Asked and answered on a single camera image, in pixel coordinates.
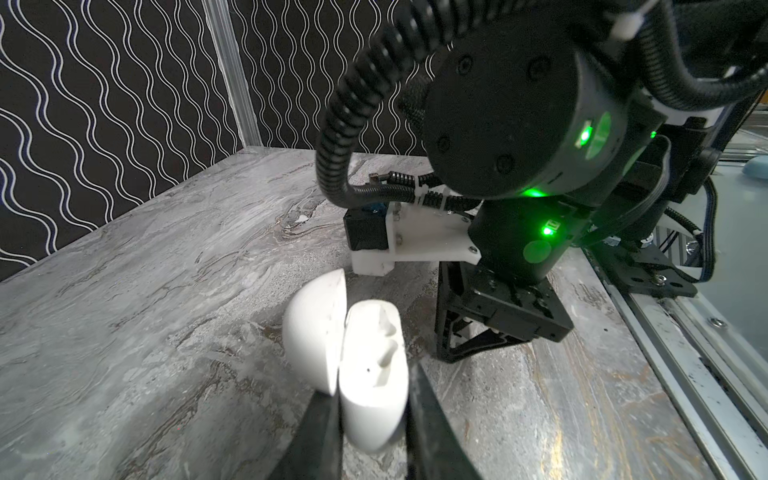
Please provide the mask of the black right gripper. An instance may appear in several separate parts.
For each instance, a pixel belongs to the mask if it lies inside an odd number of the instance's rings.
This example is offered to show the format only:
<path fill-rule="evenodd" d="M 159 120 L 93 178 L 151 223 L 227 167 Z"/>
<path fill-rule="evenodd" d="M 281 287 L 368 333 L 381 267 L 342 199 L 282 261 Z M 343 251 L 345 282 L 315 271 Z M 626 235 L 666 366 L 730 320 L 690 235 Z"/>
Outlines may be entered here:
<path fill-rule="evenodd" d="M 441 262 L 436 357 L 456 363 L 536 339 L 562 341 L 574 323 L 548 280 L 516 286 L 467 262 Z"/>

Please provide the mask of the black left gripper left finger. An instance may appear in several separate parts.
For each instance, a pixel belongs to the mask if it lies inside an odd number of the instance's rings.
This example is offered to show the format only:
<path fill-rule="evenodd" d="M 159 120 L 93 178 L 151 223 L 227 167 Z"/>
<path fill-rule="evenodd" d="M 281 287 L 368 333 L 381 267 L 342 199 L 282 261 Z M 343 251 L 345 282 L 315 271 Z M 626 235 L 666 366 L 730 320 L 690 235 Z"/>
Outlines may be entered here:
<path fill-rule="evenodd" d="M 338 395 L 316 391 L 295 435 L 269 480 L 329 479 L 342 476 L 343 432 Z"/>

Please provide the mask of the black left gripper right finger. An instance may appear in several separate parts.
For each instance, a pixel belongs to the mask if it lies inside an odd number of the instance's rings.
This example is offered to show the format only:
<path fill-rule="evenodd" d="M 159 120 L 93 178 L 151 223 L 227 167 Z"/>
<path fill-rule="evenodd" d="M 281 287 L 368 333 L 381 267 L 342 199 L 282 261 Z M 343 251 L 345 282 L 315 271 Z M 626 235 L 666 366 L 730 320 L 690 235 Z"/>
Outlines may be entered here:
<path fill-rule="evenodd" d="M 457 440 L 420 363 L 409 368 L 405 438 L 406 479 L 481 479 Z"/>

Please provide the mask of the white earbud charging case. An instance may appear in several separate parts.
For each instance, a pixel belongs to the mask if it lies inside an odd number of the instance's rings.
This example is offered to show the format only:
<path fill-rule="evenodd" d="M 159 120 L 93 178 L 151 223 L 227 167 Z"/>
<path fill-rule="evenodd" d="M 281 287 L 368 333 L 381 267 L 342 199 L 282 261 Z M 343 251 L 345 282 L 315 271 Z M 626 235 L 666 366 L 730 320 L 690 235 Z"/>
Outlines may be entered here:
<path fill-rule="evenodd" d="M 378 453 L 400 429 L 409 388 L 402 321 L 385 300 L 348 303 L 342 269 L 305 284 L 282 320 L 286 357 L 315 390 L 341 401 L 343 432 L 358 450 Z"/>

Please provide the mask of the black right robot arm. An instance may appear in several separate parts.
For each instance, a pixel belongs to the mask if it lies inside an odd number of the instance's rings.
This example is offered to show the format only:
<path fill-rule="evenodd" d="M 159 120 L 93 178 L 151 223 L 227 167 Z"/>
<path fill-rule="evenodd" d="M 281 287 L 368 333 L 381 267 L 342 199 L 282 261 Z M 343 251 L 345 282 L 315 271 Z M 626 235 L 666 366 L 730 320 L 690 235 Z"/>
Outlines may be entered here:
<path fill-rule="evenodd" d="M 439 267 L 445 362 L 563 339 L 573 324 L 547 274 L 572 246 L 617 236 L 611 269 L 669 271 L 641 241 L 710 186 L 721 112 L 767 86 L 763 1 L 658 1 L 624 39 L 595 25 L 584 4 L 498 18 L 402 93 L 431 171 L 387 183 L 459 213 L 480 256 Z"/>

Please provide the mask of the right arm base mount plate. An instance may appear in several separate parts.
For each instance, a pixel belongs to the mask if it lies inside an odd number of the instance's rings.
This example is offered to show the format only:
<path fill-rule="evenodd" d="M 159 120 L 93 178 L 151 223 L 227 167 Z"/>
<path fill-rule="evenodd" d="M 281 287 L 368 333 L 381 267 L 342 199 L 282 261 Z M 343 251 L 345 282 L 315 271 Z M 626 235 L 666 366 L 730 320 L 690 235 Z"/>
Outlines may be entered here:
<path fill-rule="evenodd" d="M 622 294 L 693 298 L 698 290 L 653 244 L 609 238 L 586 248 L 600 275 Z"/>

